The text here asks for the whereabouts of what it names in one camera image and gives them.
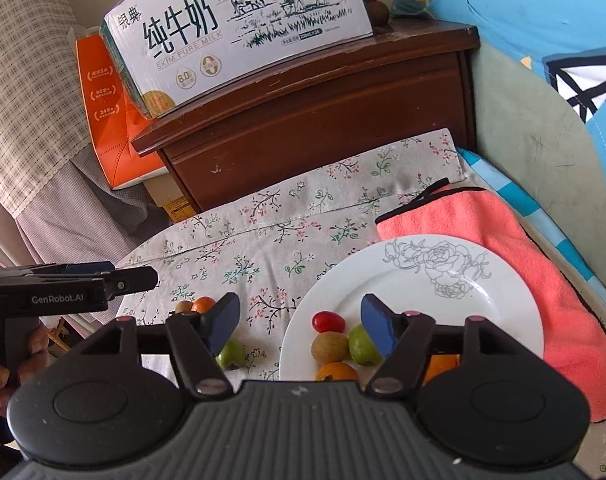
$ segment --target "black strap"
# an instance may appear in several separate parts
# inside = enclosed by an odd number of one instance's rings
[[[434,202],[435,200],[443,198],[444,196],[453,195],[456,193],[460,193],[462,191],[487,191],[486,189],[483,189],[482,187],[465,186],[465,187],[457,187],[456,189],[446,189],[445,191],[439,191],[436,193],[434,192],[443,186],[447,186],[448,184],[449,184],[449,180],[447,178],[442,178],[442,179],[434,182],[433,184],[430,184],[427,188],[425,188],[423,191],[421,191],[420,194],[415,196],[409,204],[401,205],[400,207],[397,207],[396,209],[392,209],[392,211],[390,211],[388,213],[382,214],[376,220],[374,220],[374,223],[376,225],[378,225],[381,222],[384,222],[385,220],[389,220],[390,218],[403,214],[407,211],[411,211],[413,209],[418,209],[419,207],[429,204],[430,202]]]
[[[448,177],[445,177],[445,178],[442,178],[440,180],[437,180],[436,182],[433,182],[428,187],[426,187],[425,189],[423,189],[423,191],[421,191],[413,199],[411,199],[410,200],[410,204],[412,202],[418,202],[419,200],[422,200],[422,199],[426,198],[428,195],[431,195],[437,189],[441,189],[441,187],[445,187],[447,185],[449,185],[449,178]]]

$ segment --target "white plate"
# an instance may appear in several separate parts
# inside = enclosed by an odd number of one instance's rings
[[[282,381],[313,381],[318,364],[310,347],[317,336],[312,316],[340,314],[346,334],[361,322],[361,299],[372,292],[394,312],[418,310],[437,323],[459,325],[484,316],[534,354],[543,355],[543,326],[528,286],[500,256],[461,238],[411,235],[353,254],[305,295],[283,339]],[[372,368],[355,367],[361,381]]]

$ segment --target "rose pattern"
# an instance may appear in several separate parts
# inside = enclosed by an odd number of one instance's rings
[[[434,285],[434,292],[443,298],[462,299],[472,289],[472,283],[491,277],[484,268],[487,253],[473,258],[467,248],[454,245],[446,240],[435,246],[425,246],[425,240],[418,244],[392,240],[385,245],[384,263],[394,263],[399,269],[424,270]]]

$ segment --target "small orange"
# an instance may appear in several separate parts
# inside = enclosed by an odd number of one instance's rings
[[[316,381],[358,381],[356,370],[346,363],[328,363],[321,366]]]
[[[217,302],[213,298],[208,296],[202,296],[198,300],[192,303],[192,311],[198,312],[199,314],[205,314],[211,309]]]
[[[459,355],[433,355],[430,358],[430,364],[427,367],[427,371],[425,372],[425,378],[423,380],[423,384],[431,381],[437,375],[447,372],[453,368],[456,368],[460,363]]]

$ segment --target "human hand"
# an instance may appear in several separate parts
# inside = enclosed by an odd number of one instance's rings
[[[30,357],[19,365],[17,375],[20,384],[26,384],[38,372],[45,369],[48,365],[48,330],[43,323],[39,328],[32,332],[27,340],[27,349]],[[10,371],[0,365],[0,416],[6,416],[8,402],[16,388],[6,386]]]

